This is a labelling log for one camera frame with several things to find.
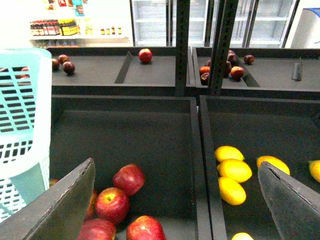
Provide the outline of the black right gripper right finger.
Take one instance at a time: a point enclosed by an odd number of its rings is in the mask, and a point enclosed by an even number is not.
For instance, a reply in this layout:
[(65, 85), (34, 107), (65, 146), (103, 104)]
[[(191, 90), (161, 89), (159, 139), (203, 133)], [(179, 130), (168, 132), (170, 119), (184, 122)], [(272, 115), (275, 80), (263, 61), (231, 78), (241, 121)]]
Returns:
[(283, 240), (320, 238), (320, 194), (264, 161), (258, 181), (273, 222)]

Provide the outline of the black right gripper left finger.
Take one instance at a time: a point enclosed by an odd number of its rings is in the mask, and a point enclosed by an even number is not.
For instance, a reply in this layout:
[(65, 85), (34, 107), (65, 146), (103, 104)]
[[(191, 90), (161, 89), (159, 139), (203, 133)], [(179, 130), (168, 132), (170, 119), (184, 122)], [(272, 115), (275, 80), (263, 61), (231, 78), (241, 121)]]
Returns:
[(26, 207), (0, 224), (2, 240), (76, 240), (96, 175), (88, 158)]

